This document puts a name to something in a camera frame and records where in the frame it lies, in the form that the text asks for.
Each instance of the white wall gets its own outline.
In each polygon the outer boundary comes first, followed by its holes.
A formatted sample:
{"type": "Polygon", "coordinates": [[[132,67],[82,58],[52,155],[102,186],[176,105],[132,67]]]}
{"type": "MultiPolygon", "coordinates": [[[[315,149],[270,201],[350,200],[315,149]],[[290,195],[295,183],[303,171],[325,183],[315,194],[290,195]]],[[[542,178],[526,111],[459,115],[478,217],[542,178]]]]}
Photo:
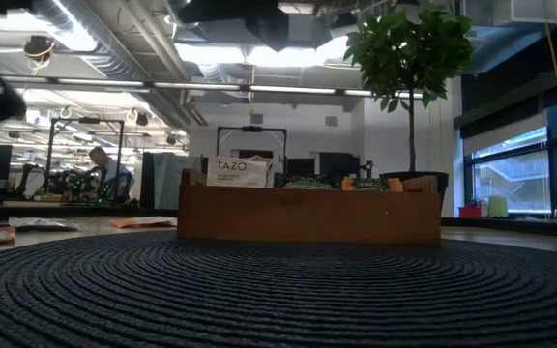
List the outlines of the white wall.
{"type": "MultiPolygon", "coordinates": [[[[447,83],[447,100],[432,101],[427,109],[415,105],[416,170],[449,173],[442,215],[458,216],[463,204],[463,153],[453,119],[461,114],[461,81],[447,83]]],[[[372,160],[373,176],[409,169],[409,117],[399,107],[395,112],[380,111],[379,101],[364,100],[364,156],[372,160]]]]}
{"type": "MultiPolygon", "coordinates": [[[[241,127],[250,124],[250,106],[231,104],[200,104],[197,109],[210,123],[209,127],[192,128],[190,131],[191,156],[212,156],[216,152],[217,126],[241,127]]],[[[264,114],[264,128],[287,129],[287,156],[292,159],[310,158],[311,152],[354,153],[351,137],[351,114],[341,106],[259,104],[255,112],[264,114]],[[338,127],[326,127],[326,116],[338,116],[338,127]]],[[[231,150],[269,150],[282,155],[282,133],[243,133],[223,130],[220,154],[230,155],[231,150]]]]}

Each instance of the paper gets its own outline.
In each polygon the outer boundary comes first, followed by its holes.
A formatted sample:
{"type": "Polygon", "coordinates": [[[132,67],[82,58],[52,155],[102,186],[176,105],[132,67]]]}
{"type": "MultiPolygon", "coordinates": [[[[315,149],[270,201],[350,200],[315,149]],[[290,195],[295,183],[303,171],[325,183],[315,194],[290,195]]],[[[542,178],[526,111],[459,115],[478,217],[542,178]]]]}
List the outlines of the paper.
{"type": "Polygon", "coordinates": [[[208,163],[208,186],[265,188],[265,161],[214,157],[208,163]]]}

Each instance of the tree trunk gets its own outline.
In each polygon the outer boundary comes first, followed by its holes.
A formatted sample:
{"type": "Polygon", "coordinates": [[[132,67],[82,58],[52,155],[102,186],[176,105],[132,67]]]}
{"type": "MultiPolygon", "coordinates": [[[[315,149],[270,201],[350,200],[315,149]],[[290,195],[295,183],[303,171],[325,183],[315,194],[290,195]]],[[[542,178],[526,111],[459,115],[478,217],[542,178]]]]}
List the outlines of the tree trunk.
{"type": "Polygon", "coordinates": [[[414,89],[410,88],[410,171],[416,171],[416,145],[414,143],[414,89]]]}

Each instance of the window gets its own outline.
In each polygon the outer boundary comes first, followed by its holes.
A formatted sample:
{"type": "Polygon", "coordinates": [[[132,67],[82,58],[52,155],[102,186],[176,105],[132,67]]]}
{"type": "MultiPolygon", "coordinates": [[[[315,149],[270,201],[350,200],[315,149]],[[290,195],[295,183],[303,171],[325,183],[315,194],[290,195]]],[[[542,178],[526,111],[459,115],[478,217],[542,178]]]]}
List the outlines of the window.
{"type": "Polygon", "coordinates": [[[507,198],[509,212],[550,213],[547,152],[486,161],[474,166],[477,200],[492,195],[507,198]]]}
{"type": "Polygon", "coordinates": [[[529,131],[513,139],[503,141],[499,144],[489,146],[474,153],[474,158],[481,158],[489,155],[499,154],[501,152],[519,149],[524,146],[539,144],[547,140],[547,127],[529,131]]]}
{"type": "Polygon", "coordinates": [[[466,202],[500,195],[516,217],[557,218],[557,105],[464,140],[466,202]]]}

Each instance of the potted plant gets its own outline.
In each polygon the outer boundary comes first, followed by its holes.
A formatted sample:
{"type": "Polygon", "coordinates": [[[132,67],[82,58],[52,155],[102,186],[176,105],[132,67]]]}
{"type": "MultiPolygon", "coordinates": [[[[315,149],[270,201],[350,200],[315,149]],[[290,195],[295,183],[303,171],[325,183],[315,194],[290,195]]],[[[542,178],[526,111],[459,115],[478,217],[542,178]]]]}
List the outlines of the potted plant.
{"type": "Polygon", "coordinates": [[[376,101],[381,100],[382,111],[393,112],[401,105],[409,113],[409,171],[380,177],[403,181],[435,175],[444,199],[448,174],[416,171],[414,93],[423,94],[425,108],[437,97],[445,99],[446,79],[470,63],[474,47],[465,38],[470,30],[468,17],[435,7],[425,7],[418,17],[418,23],[410,21],[405,12],[368,17],[358,32],[348,34],[344,59],[352,57],[352,66],[360,64],[363,87],[376,101]],[[400,92],[408,93],[408,101],[399,98],[400,92]]]}

